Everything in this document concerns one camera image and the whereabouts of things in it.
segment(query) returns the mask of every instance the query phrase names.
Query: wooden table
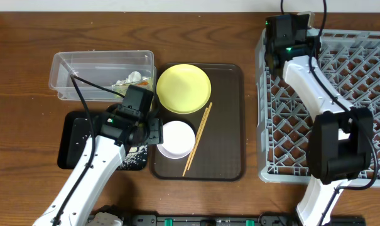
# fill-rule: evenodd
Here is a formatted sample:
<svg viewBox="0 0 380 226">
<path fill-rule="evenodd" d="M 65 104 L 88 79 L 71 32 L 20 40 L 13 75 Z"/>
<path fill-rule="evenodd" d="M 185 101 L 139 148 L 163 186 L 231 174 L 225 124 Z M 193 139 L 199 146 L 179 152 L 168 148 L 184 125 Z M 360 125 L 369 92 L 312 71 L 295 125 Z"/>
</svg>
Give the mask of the wooden table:
<svg viewBox="0 0 380 226">
<path fill-rule="evenodd" d="M 71 171 L 57 167 L 65 115 L 80 102 L 48 88 L 59 51 L 151 50 L 168 62 L 234 63 L 244 72 L 247 169 L 233 183 L 163 181 L 146 168 L 115 172 L 95 207 L 159 214 L 259 215 L 294 212 L 305 185 L 257 176 L 254 48 L 275 13 L 0 13 L 0 225 L 31 225 Z M 315 26 L 319 27 L 318 14 Z M 380 31 L 380 14 L 329 14 L 326 28 Z M 105 109 L 107 103 L 89 103 Z M 380 189 L 345 191 L 334 215 L 380 225 Z"/>
</svg>

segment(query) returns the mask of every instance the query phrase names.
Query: wooden chopstick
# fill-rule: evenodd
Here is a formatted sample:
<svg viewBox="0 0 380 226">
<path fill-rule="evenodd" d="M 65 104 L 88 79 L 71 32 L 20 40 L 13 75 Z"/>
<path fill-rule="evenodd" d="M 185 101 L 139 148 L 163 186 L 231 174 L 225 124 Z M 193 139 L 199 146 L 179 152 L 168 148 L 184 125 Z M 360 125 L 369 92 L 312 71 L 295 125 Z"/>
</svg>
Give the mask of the wooden chopstick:
<svg viewBox="0 0 380 226">
<path fill-rule="evenodd" d="M 198 131 L 197 131 L 197 135 L 195 136 L 195 142 L 197 142 L 198 136 L 199 136 L 201 128 L 202 128 L 203 121 L 205 120 L 207 113 L 208 113 L 208 108 L 206 107 L 204 115 L 202 116 L 202 119 L 201 119 L 200 127 L 198 128 Z M 187 163 L 185 164 L 183 176 L 185 175 L 185 172 L 187 171 L 187 166 L 190 163 L 190 159 L 191 159 L 191 156 L 193 153 L 194 153 L 194 148 L 191 150 L 190 154 L 188 155 L 188 159 L 187 159 Z"/>
<path fill-rule="evenodd" d="M 199 135 L 198 135 L 197 140 L 195 141 L 195 146 L 194 146 L 194 149 L 193 149 L 193 151 L 192 151 L 190 164 L 188 165 L 187 170 L 190 170 L 191 163 L 192 163 L 192 159 L 194 158 L 194 156 L 195 156 L 195 152 L 197 151 L 197 147 L 198 147 L 198 144 L 199 144 L 199 142 L 200 142 L 200 140 L 201 140 L 201 135 L 202 135 L 202 132 L 204 131 L 205 125 L 206 125 L 206 123 L 207 123 L 207 119 L 208 119 L 209 112 L 210 112 L 210 109 L 211 109 L 211 108 L 212 108 L 212 102 L 209 104 L 208 112 L 207 112 L 207 115 L 205 116 L 204 123 L 202 123 L 201 131 L 200 131 L 200 133 L 199 133 Z"/>
</svg>

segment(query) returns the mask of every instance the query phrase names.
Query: transparent box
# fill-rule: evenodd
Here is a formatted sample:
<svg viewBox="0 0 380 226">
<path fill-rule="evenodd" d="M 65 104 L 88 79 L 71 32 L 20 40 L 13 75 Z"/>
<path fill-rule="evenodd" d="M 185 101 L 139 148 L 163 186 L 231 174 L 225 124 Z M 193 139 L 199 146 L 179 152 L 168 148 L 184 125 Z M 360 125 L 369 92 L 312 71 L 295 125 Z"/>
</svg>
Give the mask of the transparent box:
<svg viewBox="0 0 380 226">
<path fill-rule="evenodd" d="M 80 100 L 72 84 L 71 73 L 104 88 L 125 94 L 127 85 L 113 86 L 132 72 L 139 72 L 143 84 L 139 87 L 154 91 L 156 69 L 153 53 L 138 51 L 80 51 L 60 52 L 53 58 L 49 87 L 58 92 L 61 100 Z M 77 80 L 85 100 L 120 101 L 121 98 Z"/>
</svg>

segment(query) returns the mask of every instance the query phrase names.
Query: black tray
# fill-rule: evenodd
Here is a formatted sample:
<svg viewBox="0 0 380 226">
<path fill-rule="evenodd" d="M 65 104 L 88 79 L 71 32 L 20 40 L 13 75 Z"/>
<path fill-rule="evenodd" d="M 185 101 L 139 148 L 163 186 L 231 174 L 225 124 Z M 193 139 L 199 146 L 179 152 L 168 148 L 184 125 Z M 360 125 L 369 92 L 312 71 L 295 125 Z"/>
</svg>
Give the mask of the black tray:
<svg viewBox="0 0 380 226">
<path fill-rule="evenodd" d="M 101 112 L 91 112 L 92 118 Z M 61 169 L 72 170 L 78 163 L 90 135 L 89 123 L 84 111 L 72 111 L 65 116 L 62 140 L 58 152 L 57 165 Z M 132 148 L 117 170 L 141 170 L 148 161 L 148 147 Z"/>
<path fill-rule="evenodd" d="M 157 79 L 169 67 L 160 68 Z M 176 114 L 161 106 L 158 115 L 166 124 L 170 121 L 186 122 L 197 133 L 205 108 L 212 109 L 195 153 L 190 170 L 183 171 L 188 156 L 169 159 L 156 147 L 151 147 L 150 168 L 160 179 L 234 181 L 245 172 L 244 139 L 244 88 L 241 69 L 229 64 L 191 63 L 201 68 L 212 84 L 210 99 L 200 110 L 191 114 Z"/>
</svg>

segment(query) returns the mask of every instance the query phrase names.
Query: dish rack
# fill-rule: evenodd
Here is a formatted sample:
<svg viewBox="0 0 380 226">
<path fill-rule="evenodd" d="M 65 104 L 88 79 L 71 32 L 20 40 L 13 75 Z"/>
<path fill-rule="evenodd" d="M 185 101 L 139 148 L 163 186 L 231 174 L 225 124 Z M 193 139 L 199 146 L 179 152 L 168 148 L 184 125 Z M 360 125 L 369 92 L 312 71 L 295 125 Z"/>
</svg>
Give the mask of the dish rack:
<svg viewBox="0 0 380 226">
<path fill-rule="evenodd" d="M 256 47 L 258 175 L 265 182 L 308 183 L 305 151 L 312 119 L 295 91 L 265 65 L 265 30 Z M 374 147 L 380 187 L 380 32 L 323 30 L 318 64 L 330 83 L 356 107 L 374 116 Z M 368 183 L 373 163 L 351 185 Z"/>
</svg>

